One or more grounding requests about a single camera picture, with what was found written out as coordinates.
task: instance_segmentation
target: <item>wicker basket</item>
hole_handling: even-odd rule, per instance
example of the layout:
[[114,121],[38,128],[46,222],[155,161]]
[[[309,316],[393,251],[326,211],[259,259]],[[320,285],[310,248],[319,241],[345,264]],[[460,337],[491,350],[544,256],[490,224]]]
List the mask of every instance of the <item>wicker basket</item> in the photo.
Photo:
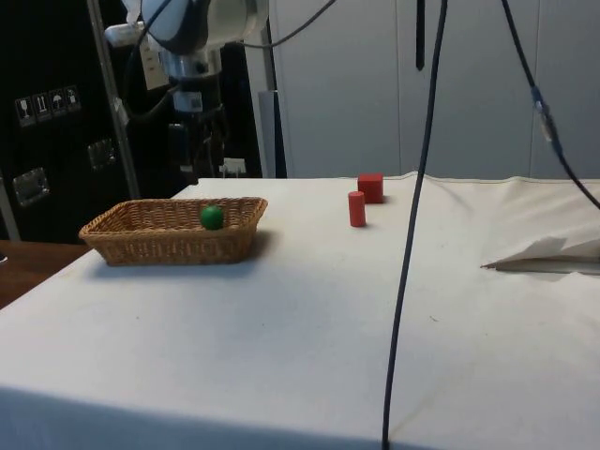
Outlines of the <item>wicker basket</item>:
[[[108,265],[239,263],[249,253],[264,199],[139,200],[117,204],[79,233]],[[223,210],[224,227],[200,223],[209,205]]]

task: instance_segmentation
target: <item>wooden table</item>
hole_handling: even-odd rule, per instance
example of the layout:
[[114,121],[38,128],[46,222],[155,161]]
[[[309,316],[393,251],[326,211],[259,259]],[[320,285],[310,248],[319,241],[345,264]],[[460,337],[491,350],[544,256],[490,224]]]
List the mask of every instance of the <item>wooden table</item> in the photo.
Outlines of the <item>wooden table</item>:
[[87,246],[0,241],[0,309],[77,260]]

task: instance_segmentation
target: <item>electrical socket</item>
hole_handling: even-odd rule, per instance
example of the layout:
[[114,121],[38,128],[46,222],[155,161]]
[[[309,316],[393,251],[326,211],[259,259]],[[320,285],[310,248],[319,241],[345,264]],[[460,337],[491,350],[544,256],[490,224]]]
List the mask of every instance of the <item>electrical socket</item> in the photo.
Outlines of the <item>electrical socket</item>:
[[226,157],[223,159],[223,165],[218,169],[226,175],[243,175],[246,173],[246,161],[238,157]]

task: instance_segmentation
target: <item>wall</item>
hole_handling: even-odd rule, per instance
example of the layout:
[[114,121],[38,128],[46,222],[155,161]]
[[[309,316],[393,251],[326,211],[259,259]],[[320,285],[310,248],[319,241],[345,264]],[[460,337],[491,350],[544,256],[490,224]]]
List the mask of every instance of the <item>wall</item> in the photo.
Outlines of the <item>wall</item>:
[[[273,39],[324,0],[272,0]],[[414,67],[416,8],[408,0],[340,0],[275,50],[291,176],[415,169],[439,0],[427,1],[426,70]],[[536,80],[567,156],[600,177],[600,5],[513,0]],[[428,172],[438,176],[563,177],[543,141],[500,0],[450,2]]]

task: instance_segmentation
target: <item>black cable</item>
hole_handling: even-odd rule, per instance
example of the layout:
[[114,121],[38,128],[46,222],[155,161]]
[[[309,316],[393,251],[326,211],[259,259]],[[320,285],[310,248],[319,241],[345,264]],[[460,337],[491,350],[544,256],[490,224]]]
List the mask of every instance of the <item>black cable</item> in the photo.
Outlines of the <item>black cable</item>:
[[533,80],[532,71],[529,69],[529,64],[527,63],[527,58],[525,57],[525,52],[523,51],[523,46],[521,45],[521,39],[518,37],[517,27],[515,26],[515,19],[513,19],[513,13],[510,10],[510,6],[508,5],[508,2],[506,0],[502,0],[502,6],[504,7],[504,14],[506,15],[506,20],[508,21],[510,33],[513,36],[513,40],[515,41],[518,59],[521,61],[521,65],[523,66],[523,70],[525,71],[525,76],[527,77],[527,83],[529,84],[529,87],[533,88],[535,86],[535,81]]
[[302,24],[300,27],[296,28],[288,36],[282,37],[277,42],[273,42],[272,44],[264,44],[264,45],[246,44],[246,42],[236,42],[236,44],[243,45],[244,47],[248,47],[250,49],[267,49],[267,50],[274,49],[275,47],[278,47],[279,45],[283,44],[284,42],[287,42],[288,40],[290,40],[297,34],[302,33],[304,30],[306,30],[309,26],[312,25],[313,22],[315,22],[317,19],[319,19],[327,9],[332,7],[336,3],[336,1],[337,0],[329,0],[321,9],[319,9],[312,17],[310,17],[310,19],[308,19],[306,22],[304,22],[304,24]]
[[518,37],[517,27],[515,26],[515,20],[513,19],[513,13],[510,10],[510,6],[508,5],[508,0],[502,0],[502,6],[504,7],[504,13],[506,15],[506,20],[508,21],[508,27],[510,28],[511,36],[513,37],[513,41],[515,43],[515,48],[517,49],[518,59],[521,62],[523,67],[523,71],[525,72],[525,76],[527,77],[527,83],[532,89],[532,97],[533,104],[535,105],[535,109],[539,112],[542,118],[542,125],[544,128],[544,134],[546,135],[546,139],[552,145],[552,149],[559,162],[561,163],[562,168],[569,176],[571,181],[575,183],[575,185],[579,188],[579,190],[585,195],[592,204],[600,209],[600,202],[591,194],[591,192],[583,186],[583,183],[579,180],[579,178],[573,172],[573,169],[569,165],[566,157],[564,156],[563,144],[561,143],[561,138],[559,137],[559,131],[556,127],[556,123],[554,122],[554,118],[550,113],[550,108],[548,104],[544,101],[542,97],[542,93],[539,88],[535,85],[535,80],[533,79],[532,71],[529,68],[529,64],[527,63],[527,58],[525,57],[525,52],[523,51],[523,47],[521,45],[521,41]]
[[416,176],[416,185],[412,196],[411,217],[409,219],[409,230],[406,236],[406,248],[404,250],[404,262],[402,263],[402,274],[400,276],[400,286],[397,292],[396,313],[394,315],[394,327],[392,328],[392,342],[390,345],[390,359],[387,367],[387,380],[385,383],[385,401],[383,404],[383,432],[382,449],[390,448],[389,427],[390,427],[390,407],[392,403],[392,387],[394,384],[394,372],[396,369],[396,353],[398,350],[398,333],[400,328],[400,318],[402,316],[402,306],[404,304],[404,294],[411,264],[411,255],[413,253],[414,230],[416,228],[417,213],[419,210],[419,201],[421,200],[421,189],[425,178],[425,169],[428,164],[429,143],[431,141],[431,129],[433,127],[433,113],[435,110],[435,96],[438,84],[438,69],[440,67],[440,53],[442,52],[443,30],[446,24],[446,14],[448,11],[448,0],[442,0],[440,21],[438,23],[438,34],[435,39],[435,49],[433,51],[433,65],[431,66],[431,79],[429,82],[429,102],[427,104],[427,121],[425,124],[425,136],[423,138],[423,148],[421,150],[421,161],[419,171]]
[[167,104],[171,101],[171,95],[177,89],[176,86],[169,89],[165,93],[163,98],[158,102],[158,104],[155,105],[148,112],[143,112],[143,113],[134,112],[129,107],[129,103],[128,103],[129,86],[131,84],[131,73],[133,71],[135,57],[140,52],[140,47],[142,46],[143,40],[147,36],[148,31],[150,30],[150,27],[152,27],[154,22],[157,21],[158,16],[162,13],[162,11],[165,10],[165,8],[171,3],[171,1],[172,0],[164,0],[160,4],[158,9],[155,11],[155,13],[150,17],[148,22],[146,22],[144,24],[142,33],[140,34],[140,37],[138,38],[138,41],[136,42],[135,46],[131,50],[131,53],[129,54],[129,58],[125,65],[125,75],[123,76],[123,98],[122,98],[123,107],[125,108],[125,111],[126,111],[127,115],[129,116],[129,118],[131,118],[132,120],[134,120],[136,122],[149,122],[150,120],[154,119],[156,117],[156,115],[158,113],[160,113],[162,111],[162,109],[165,106],[167,106]]

